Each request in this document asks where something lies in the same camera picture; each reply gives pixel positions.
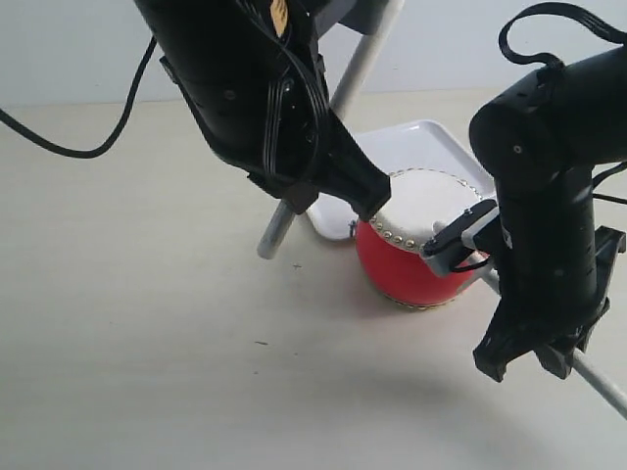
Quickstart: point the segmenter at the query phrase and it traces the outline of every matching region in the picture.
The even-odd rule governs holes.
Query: white table surface
[[[433,118],[466,144],[493,93],[365,96],[349,125]],[[90,148],[119,111],[14,114]],[[0,156],[3,470],[625,466],[627,425],[578,376],[533,357],[501,385],[475,370],[497,303],[485,286],[407,312],[372,291],[351,244],[304,221],[258,259],[275,202],[212,155],[182,103],[138,106],[93,162],[6,128]],[[627,229],[627,208],[598,203],[598,222]],[[626,280],[624,259],[590,350],[625,386]]]

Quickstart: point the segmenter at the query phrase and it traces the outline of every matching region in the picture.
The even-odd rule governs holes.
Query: white tray
[[[418,120],[357,134],[355,138],[386,173],[412,167],[436,169],[464,179],[483,197],[494,195],[491,176],[438,122]],[[325,194],[307,214],[315,231],[332,241],[351,238],[351,224],[357,219],[347,203]]]

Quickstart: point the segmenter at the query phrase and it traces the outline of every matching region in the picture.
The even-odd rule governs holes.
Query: drum
[[[370,223],[359,222],[357,250],[374,286],[397,303],[430,307],[454,299],[472,273],[440,278],[419,255],[435,235],[479,201],[465,181],[442,171],[411,168],[390,175],[392,198]]]

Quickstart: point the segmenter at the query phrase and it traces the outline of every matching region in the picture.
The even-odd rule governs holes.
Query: wall
[[[118,102],[123,100],[149,33],[130,0],[0,0],[0,104]],[[407,0],[368,91],[504,86],[524,73],[500,54],[503,24],[523,0]],[[578,4],[627,29],[627,4]],[[607,46],[576,23],[538,18],[517,25],[514,48],[551,50],[572,61]],[[357,43],[341,27],[323,39],[331,86]],[[178,92],[153,61],[139,98],[166,100]]]

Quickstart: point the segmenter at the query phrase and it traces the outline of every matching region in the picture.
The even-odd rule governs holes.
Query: white drumhead
[[[436,222],[451,223],[481,200],[465,181],[441,171],[408,169],[390,177],[392,198],[371,224],[404,250],[416,251],[435,235]]]

